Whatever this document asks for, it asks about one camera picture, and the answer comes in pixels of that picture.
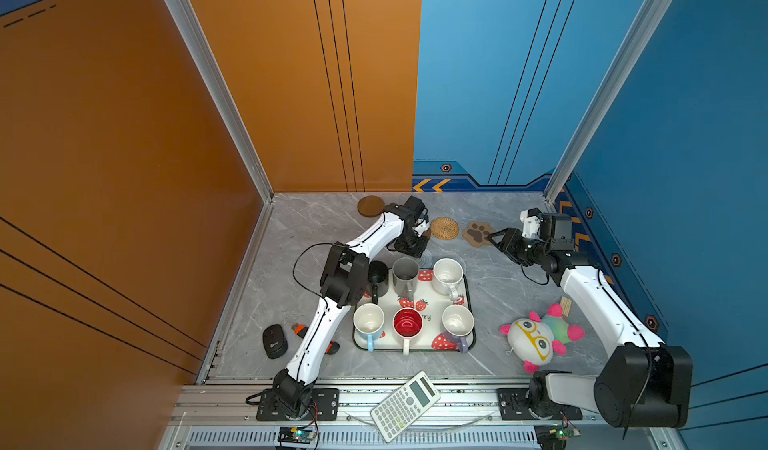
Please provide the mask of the grey blue woven coaster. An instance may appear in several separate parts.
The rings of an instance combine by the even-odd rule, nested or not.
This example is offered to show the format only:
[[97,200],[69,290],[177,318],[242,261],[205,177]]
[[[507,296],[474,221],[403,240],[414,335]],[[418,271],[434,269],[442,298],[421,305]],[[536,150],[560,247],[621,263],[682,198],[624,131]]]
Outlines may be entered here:
[[419,257],[419,267],[421,269],[431,269],[434,265],[434,259],[432,253],[429,250],[425,250]]

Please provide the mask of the black mug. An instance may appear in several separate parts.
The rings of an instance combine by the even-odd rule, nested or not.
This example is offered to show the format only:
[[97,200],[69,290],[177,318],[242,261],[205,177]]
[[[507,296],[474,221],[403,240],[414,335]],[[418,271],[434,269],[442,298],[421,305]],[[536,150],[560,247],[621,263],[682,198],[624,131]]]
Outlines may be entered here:
[[386,263],[374,260],[368,268],[367,287],[364,295],[377,304],[389,291],[389,267]]

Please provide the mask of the small wooden block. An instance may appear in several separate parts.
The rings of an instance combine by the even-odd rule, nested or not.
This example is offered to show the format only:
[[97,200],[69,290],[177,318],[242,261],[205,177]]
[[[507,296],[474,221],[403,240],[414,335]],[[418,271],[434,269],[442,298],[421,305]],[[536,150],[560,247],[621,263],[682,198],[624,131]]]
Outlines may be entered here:
[[568,297],[563,296],[560,300],[560,306],[562,308],[562,315],[564,318],[567,318],[570,314],[570,310],[572,308],[572,300]]

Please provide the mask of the white unicorn plush toy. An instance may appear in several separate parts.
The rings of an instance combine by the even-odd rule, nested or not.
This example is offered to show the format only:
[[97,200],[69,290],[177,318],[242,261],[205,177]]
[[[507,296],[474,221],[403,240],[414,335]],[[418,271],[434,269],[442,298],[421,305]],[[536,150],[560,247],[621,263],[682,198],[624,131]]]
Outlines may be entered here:
[[553,303],[543,315],[530,312],[526,317],[502,325],[499,331],[507,338],[511,352],[522,361],[528,374],[548,365],[555,355],[565,355],[566,345],[585,335],[581,326],[565,320],[559,303]]

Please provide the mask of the white scientific calculator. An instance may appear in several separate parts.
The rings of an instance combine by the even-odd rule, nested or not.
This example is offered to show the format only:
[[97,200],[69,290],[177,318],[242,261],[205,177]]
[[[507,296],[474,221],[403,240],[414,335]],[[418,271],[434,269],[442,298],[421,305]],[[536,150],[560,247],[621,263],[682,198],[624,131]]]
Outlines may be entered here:
[[392,443],[441,399],[441,393],[424,371],[398,387],[370,416],[385,443]]

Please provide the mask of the circuit board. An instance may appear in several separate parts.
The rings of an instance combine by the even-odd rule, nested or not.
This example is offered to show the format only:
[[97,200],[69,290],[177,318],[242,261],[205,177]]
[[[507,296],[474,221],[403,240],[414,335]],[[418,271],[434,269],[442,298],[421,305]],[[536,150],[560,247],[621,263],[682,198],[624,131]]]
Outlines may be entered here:
[[581,436],[574,426],[536,426],[535,433],[542,450],[565,450],[569,440]]
[[278,449],[316,449],[319,445],[318,431],[309,426],[282,426],[279,428],[275,445]]

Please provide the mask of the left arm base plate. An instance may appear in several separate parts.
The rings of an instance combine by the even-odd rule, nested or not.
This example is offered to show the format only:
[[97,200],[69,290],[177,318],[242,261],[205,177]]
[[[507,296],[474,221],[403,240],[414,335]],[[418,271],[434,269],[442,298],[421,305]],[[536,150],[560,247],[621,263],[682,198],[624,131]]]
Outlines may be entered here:
[[335,421],[339,409],[338,388],[313,388],[310,396],[302,396],[296,405],[281,399],[274,389],[260,397],[256,411],[258,421]]

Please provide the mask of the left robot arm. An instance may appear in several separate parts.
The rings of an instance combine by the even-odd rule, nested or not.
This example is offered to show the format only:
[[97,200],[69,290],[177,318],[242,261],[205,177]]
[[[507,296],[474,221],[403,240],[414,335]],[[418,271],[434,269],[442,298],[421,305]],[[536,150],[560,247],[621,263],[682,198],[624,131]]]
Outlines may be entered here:
[[299,349],[272,382],[269,394],[290,419],[313,409],[312,390],[321,362],[344,316],[363,297],[369,264],[388,245],[402,254],[419,257],[426,250],[428,210],[415,196],[404,204],[390,203],[360,236],[330,244],[320,276],[318,305]]

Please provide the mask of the white speckled mug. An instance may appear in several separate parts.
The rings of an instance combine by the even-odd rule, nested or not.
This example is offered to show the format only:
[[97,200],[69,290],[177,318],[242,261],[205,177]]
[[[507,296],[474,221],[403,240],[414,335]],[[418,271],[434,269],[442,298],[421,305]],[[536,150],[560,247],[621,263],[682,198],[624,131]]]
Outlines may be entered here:
[[461,264],[452,258],[441,258],[433,266],[432,288],[452,302],[460,298],[459,285],[463,282],[464,270]]

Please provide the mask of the woven rattan coaster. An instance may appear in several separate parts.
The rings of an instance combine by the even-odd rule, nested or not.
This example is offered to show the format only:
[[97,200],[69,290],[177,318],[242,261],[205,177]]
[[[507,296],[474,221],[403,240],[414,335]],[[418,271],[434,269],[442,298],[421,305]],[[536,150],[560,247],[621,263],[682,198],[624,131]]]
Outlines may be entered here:
[[440,217],[432,220],[430,224],[431,235],[440,240],[452,240],[460,234],[460,226],[457,221],[448,217]]

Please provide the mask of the paw shaped wooden coaster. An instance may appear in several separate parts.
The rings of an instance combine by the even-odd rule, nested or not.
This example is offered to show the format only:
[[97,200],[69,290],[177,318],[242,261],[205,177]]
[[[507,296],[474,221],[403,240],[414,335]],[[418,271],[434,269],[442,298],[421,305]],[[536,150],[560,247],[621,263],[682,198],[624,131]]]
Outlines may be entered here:
[[482,248],[483,246],[493,245],[489,236],[494,234],[494,232],[495,229],[489,223],[472,221],[464,228],[462,236],[474,248]]

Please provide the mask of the plain brown wooden coaster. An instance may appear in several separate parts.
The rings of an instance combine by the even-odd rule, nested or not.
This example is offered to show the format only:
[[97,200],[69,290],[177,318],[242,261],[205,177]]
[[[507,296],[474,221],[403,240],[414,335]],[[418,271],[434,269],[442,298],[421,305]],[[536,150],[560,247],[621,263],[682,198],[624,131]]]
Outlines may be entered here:
[[358,212],[368,218],[380,216],[384,212],[385,201],[377,195],[366,195],[361,198],[357,204]]

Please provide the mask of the right circuit board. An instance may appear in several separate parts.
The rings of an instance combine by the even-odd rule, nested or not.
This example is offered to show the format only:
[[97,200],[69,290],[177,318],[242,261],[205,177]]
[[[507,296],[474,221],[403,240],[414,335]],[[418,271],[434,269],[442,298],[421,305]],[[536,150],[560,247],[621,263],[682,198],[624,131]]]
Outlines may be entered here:
[[542,450],[565,450],[569,440],[581,436],[574,426],[536,426],[535,433]]

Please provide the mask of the right aluminium corner post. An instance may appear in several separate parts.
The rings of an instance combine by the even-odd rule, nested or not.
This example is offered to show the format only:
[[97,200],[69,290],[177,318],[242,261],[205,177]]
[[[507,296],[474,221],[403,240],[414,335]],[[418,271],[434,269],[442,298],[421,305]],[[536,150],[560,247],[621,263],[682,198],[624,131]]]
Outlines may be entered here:
[[644,0],[642,2],[642,6],[640,6],[544,190],[544,199],[548,205],[554,206],[558,194],[576,168],[576,164],[596,134],[673,1]]

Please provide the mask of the strawberry print serving tray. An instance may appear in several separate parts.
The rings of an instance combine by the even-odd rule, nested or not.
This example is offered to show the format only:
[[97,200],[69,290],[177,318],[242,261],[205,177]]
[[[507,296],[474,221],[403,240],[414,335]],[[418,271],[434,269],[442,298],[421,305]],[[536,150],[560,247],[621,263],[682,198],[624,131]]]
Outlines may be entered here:
[[413,294],[398,292],[391,279],[389,290],[375,302],[377,310],[353,318],[353,340],[365,351],[455,351],[475,346],[466,279],[458,284],[458,297],[438,292],[433,271],[422,269],[412,284]]

